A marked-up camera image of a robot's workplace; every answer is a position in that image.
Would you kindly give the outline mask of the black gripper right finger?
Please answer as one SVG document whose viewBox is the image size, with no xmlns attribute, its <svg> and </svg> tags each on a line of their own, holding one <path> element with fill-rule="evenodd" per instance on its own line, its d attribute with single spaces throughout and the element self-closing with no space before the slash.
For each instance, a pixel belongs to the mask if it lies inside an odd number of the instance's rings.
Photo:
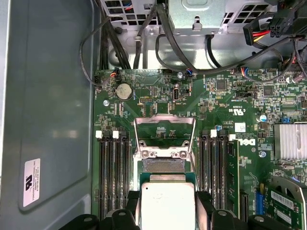
<svg viewBox="0 0 307 230">
<path fill-rule="evenodd" d="M 208 192 L 195 195 L 196 218 L 200 230 L 287 230 L 284 224 L 264 215 L 253 215 L 246 222 L 231 211 L 215 209 Z"/>
</svg>

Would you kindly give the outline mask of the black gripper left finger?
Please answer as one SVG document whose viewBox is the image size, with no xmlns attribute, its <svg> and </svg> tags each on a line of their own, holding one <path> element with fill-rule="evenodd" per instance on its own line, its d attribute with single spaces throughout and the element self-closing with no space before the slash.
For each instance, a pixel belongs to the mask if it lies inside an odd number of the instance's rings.
<svg viewBox="0 0 307 230">
<path fill-rule="evenodd" d="M 61 227 L 62 230 L 139 230 L 135 214 L 140 192 L 130 191 L 124 209 L 112 210 L 100 220 L 92 214 L 82 214 Z"/>
</svg>

